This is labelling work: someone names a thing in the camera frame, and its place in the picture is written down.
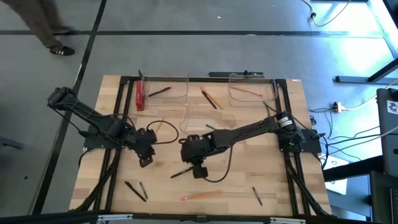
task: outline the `gray floor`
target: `gray floor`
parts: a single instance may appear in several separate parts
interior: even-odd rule
[[[79,30],[91,30],[100,0],[57,2],[67,24]],[[344,3],[314,2],[313,6],[322,23],[330,17],[325,14],[335,14]],[[322,30],[349,31],[360,36],[381,31],[363,2],[352,3],[336,21],[322,28],[309,24],[308,14],[308,7],[299,0],[112,0],[106,5],[99,29]],[[0,4],[0,30],[26,29],[10,9]],[[25,215],[30,211],[60,122],[60,117],[45,106],[45,99],[57,86],[73,86],[89,37],[61,38],[76,49],[76,55],[50,55],[31,35],[0,35],[0,136],[26,144],[23,150],[0,150],[0,217]],[[337,84],[333,78],[369,76],[392,59],[381,37],[97,36],[79,99],[94,106],[103,75],[137,75],[140,69],[145,73],[185,72],[190,76],[206,76],[210,71],[247,69],[263,71],[275,78],[301,79],[309,108],[326,107],[334,101],[350,107],[367,100],[383,86]],[[351,136],[378,126],[375,101],[360,110],[332,116],[332,136]],[[329,133],[326,115],[314,114],[314,117],[318,131]],[[83,129],[87,127],[78,119],[72,120]],[[69,127],[44,213],[67,211],[82,144],[83,139]],[[379,141],[374,141],[346,152],[365,159],[380,155],[381,146]],[[335,156],[356,160],[341,153]]]

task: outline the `pants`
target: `pants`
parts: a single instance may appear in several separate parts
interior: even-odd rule
[[[50,50],[61,50],[63,45],[53,34],[62,23],[53,0],[0,0],[8,4],[29,27],[32,33]]]

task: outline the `wooden table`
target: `wooden table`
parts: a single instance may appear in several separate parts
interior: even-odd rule
[[[103,78],[95,110],[102,114],[111,114],[118,92],[120,76],[106,75]],[[293,115],[307,127],[311,126],[302,83],[300,80],[287,80],[290,104]],[[187,103],[204,108],[209,103],[200,92],[199,86],[206,90],[219,101],[224,110],[214,113],[232,114],[235,117],[234,128],[244,126],[264,119],[267,112],[264,106],[232,107],[229,104],[228,83],[198,83],[190,82]],[[134,84],[132,100],[135,99]],[[122,97],[122,106],[126,97],[126,90]],[[137,111],[135,102],[131,103],[129,116],[136,127],[146,127],[152,121],[165,119],[174,126],[180,126],[187,110],[187,104],[182,105],[146,105],[144,111]],[[180,132],[180,138],[186,134]],[[163,124],[157,133],[158,141],[168,141],[175,137],[175,131]],[[154,146],[156,155],[154,162],[141,168],[134,151],[123,149],[116,186],[112,201],[112,212],[123,213],[162,213],[162,214],[207,214],[207,215],[253,215],[253,216],[291,216],[291,205],[287,176],[283,155],[279,151],[277,136],[263,134],[255,138],[241,141],[234,146],[230,172],[224,181],[212,184],[203,179],[194,179],[191,172],[170,179],[170,176],[184,170],[188,164],[180,158],[181,145],[176,141],[172,144]],[[75,189],[70,208],[76,208],[98,182],[104,150],[97,149],[84,156],[78,172]],[[216,180],[226,171],[229,150],[205,160],[204,166],[208,168],[209,179]],[[305,183],[309,191],[324,210],[331,213],[325,183],[323,181],[320,163],[311,154],[302,154],[302,167]],[[149,196],[148,202],[140,200],[125,184],[129,181],[134,188],[141,192],[139,182]],[[256,188],[264,204],[260,206],[252,191]],[[300,190],[295,186],[298,208],[303,213]],[[222,190],[223,193],[214,197],[180,202],[180,197]],[[101,208],[104,208],[108,185],[104,187]]]

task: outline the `person's foot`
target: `person's foot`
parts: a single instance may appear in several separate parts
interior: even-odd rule
[[[70,34],[73,31],[75,31],[75,29],[71,26],[60,26],[56,29],[53,29],[52,33],[53,34]]]
[[[50,52],[51,52],[51,54],[57,54],[57,55],[63,55],[63,56],[75,54],[75,50],[73,50],[67,46],[63,46],[61,50],[51,50],[50,49]]]

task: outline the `transparent bin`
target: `transparent bin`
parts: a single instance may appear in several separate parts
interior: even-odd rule
[[[171,73],[160,76],[139,73],[144,83],[142,92],[146,105],[172,105],[187,102],[188,74]]]
[[[231,106],[264,106],[262,103],[272,102],[277,98],[277,85],[267,75],[229,76],[228,93]]]
[[[185,134],[206,134],[215,129],[233,129],[235,116],[208,105],[188,105],[180,130]]]

